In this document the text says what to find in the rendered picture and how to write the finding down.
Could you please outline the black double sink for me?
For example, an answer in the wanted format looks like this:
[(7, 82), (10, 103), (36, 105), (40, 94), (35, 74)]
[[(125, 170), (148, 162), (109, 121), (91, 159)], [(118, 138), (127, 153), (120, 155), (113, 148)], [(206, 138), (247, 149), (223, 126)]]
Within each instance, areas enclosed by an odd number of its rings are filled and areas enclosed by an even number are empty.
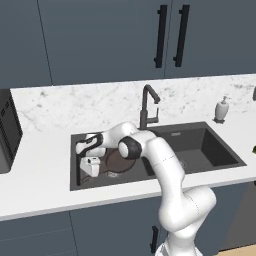
[[(246, 163), (222, 140), (222, 138), (206, 123), (195, 122), (176, 125), (149, 127), (166, 140), (176, 154), (186, 174), (215, 171), (245, 166)], [(91, 178), (83, 170), (76, 171), (79, 158), (75, 146), (91, 134), (74, 134), (71, 136), (70, 152), (70, 190), (82, 190), (129, 182), (155, 179), (156, 176), (147, 159), (135, 160), (131, 169), (123, 173), (106, 170), (105, 158), (100, 158), (100, 174)]]

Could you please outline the blue-grey lower drawer front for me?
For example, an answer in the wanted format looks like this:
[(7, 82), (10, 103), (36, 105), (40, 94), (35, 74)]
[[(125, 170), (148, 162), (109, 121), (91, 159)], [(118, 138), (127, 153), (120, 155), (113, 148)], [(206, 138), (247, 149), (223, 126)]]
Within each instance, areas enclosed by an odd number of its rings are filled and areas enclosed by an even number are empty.
[(0, 256), (78, 256), (69, 212), (0, 221)]

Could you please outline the black microwave oven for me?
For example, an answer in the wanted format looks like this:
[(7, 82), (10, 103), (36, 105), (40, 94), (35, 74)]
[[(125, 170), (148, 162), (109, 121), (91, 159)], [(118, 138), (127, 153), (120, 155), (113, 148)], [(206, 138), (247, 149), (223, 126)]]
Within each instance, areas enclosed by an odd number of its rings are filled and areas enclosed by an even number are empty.
[(0, 174), (11, 170), (23, 136), (9, 89), (0, 89)]

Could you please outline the blue-grey lower cupboard door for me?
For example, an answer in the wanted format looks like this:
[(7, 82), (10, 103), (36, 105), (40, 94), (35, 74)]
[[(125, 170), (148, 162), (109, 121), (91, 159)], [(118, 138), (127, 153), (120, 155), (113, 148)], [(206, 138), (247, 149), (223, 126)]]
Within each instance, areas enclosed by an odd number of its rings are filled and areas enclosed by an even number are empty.
[(195, 245), (203, 256), (219, 252), (246, 188), (246, 183), (213, 188), (217, 203), (195, 238)]
[(74, 210), (71, 221), (79, 256), (154, 256), (152, 226), (162, 234), (158, 219), (161, 198), (153, 197)]

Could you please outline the blue-grey upper cupboard door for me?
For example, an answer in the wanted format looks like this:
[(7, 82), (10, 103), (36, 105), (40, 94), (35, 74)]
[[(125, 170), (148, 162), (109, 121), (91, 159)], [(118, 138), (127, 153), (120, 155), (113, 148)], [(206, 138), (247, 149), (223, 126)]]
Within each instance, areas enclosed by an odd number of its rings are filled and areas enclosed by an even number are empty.
[[(164, 76), (171, 0), (38, 0), (55, 85)], [(156, 68), (159, 15), (167, 6), (162, 67)]]
[(37, 0), (0, 0), (0, 88), (51, 84)]
[[(176, 55), (183, 5), (190, 6), (182, 66)], [(167, 78), (256, 73), (256, 0), (173, 0)]]

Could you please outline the black kitchen tap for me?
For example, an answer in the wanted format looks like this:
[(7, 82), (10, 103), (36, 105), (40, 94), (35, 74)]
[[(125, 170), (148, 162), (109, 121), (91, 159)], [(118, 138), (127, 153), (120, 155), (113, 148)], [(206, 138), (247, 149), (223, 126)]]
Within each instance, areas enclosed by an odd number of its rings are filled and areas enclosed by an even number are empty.
[(151, 118), (148, 117), (148, 110), (147, 110), (148, 96), (151, 96), (153, 98), (155, 104), (158, 104), (161, 101), (159, 95), (152, 88), (152, 86), (149, 85), (149, 84), (146, 84), (143, 88), (142, 108), (141, 108), (141, 111), (140, 111), (139, 127), (140, 127), (141, 130), (145, 130), (147, 128), (148, 124), (159, 122), (159, 110), (156, 110), (156, 116), (155, 117), (151, 117)]

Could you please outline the blue-grey cupboard door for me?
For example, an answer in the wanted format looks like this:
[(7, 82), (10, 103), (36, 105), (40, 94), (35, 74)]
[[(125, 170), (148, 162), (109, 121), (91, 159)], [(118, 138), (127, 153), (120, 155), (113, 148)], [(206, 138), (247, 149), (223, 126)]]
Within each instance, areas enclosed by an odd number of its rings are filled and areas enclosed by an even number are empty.
[(217, 203), (195, 238), (195, 245), (203, 256), (219, 252), (246, 188), (246, 183), (213, 188)]
[(0, 88), (51, 84), (37, 0), (0, 0)]
[[(182, 66), (176, 55), (183, 5), (190, 6)], [(173, 0), (167, 78), (256, 73), (256, 0)]]
[(79, 256), (154, 256), (152, 226), (162, 234), (158, 219), (161, 198), (153, 197), (74, 210), (71, 221)]
[[(55, 85), (164, 76), (171, 0), (38, 0)], [(159, 15), (167, 6), (162, 67), (156, 68)]]

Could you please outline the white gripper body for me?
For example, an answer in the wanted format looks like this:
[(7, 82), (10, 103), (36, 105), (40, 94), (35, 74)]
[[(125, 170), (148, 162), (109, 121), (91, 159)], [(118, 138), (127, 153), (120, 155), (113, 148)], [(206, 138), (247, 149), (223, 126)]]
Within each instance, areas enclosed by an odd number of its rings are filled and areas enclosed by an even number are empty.
[(98, 157), (83, 157), (80, 161), (80, 169), (90, 177), (97, 177), (100, 170), (100, 159)]

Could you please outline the dark brown round pan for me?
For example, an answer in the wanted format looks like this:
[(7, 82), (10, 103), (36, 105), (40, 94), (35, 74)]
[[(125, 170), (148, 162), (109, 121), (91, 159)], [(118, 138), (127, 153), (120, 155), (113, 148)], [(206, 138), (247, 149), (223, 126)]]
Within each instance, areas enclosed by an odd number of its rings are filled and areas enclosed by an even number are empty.
[(114, 173), (128, 171), (135, 164), (135, 160), (124, 159), (117, 149), (108, 149), (105, 158), (106, 170)]

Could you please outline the white soap dispenser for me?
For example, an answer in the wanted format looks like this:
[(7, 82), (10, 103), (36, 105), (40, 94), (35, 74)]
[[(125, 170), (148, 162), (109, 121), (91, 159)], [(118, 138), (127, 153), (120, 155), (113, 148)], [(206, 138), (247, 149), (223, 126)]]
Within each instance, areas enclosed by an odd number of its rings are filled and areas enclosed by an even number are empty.
[(214, 121), (216, 123), (224, 123), (225, 117), (229, 110), (229, 103), (227, 102), (228, 97), (224, 96), (221, 101), (219, 101), (215, 106), (215, 116)]

